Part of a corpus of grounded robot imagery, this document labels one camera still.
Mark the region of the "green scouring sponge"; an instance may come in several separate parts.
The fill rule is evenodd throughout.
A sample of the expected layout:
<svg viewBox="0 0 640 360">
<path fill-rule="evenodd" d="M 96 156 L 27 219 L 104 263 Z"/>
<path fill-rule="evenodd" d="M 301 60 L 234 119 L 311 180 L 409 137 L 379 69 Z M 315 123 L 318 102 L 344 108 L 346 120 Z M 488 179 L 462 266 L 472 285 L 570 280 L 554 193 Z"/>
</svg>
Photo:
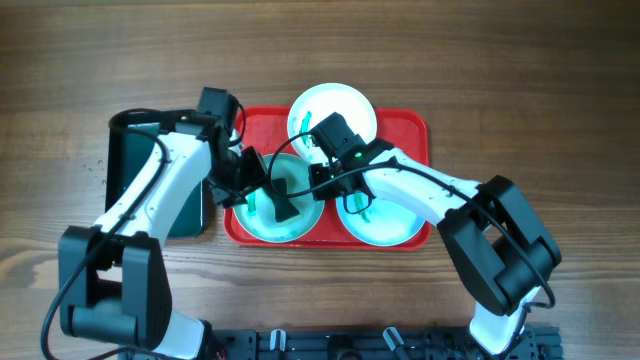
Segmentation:
<svg viewBox="0 0 640 360">
<path fill-rule="evenodd" d="M 287 192 L 287 181 L 285 178 L 277 178 L 272 180 L 271 190 L 267 196 L 274 205 L 274 218 L 277 223 L 282 223 L 294 218 L 300 214 L 300 211 L 286 198 L 277 195 L 277 193 Z"/>
</svg>

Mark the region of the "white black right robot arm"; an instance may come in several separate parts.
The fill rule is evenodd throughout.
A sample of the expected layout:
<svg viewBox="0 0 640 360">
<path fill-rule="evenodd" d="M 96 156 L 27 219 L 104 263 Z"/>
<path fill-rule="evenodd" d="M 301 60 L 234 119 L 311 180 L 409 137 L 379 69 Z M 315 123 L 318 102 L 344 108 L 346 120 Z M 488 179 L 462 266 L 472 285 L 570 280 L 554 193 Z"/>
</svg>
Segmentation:
<svg viewBox="0 0 640 360">
<path fill-rule="evenodd" d="M 315 139 L 329 161 L 311 182 L 333 194 L 361 191 L 393 202 L 434 225 L 460 280 L 476 301 L 469 325 L 489 354 L 512 350 L 539 291 L 555 304 L 548 280 L 559 247 L 519 188 L 503 176 L 486 183 L 455 178 L 407 156 L 390 142 Z"/>
</svg>

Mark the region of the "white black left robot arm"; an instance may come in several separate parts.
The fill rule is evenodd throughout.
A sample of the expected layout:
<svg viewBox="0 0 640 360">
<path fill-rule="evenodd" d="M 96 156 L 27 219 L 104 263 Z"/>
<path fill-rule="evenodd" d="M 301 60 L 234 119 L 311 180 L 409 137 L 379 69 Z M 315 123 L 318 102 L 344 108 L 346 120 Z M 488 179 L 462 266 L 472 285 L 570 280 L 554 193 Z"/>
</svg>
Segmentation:
<svg viewBox="0 0 640 360">
<path fill-rule="evenodd" d="M 128 189 L 90 227 L 69 227 L 58 247 L 59 291 L 41 332 L 41 350 L 53 356 L 54 319 L 67 336 L 112 343 L 117 353 L 156 359 L 218 359 L 212 326 L 173 306 L 162 248 L 185 201 L 205 180 L 230 207 L 257 189 L 266 175 L 252 147 L 239 153 L 225 123 L 198 120 L 152 134 L 124 127 L 154 144 Z"/>
</svg>

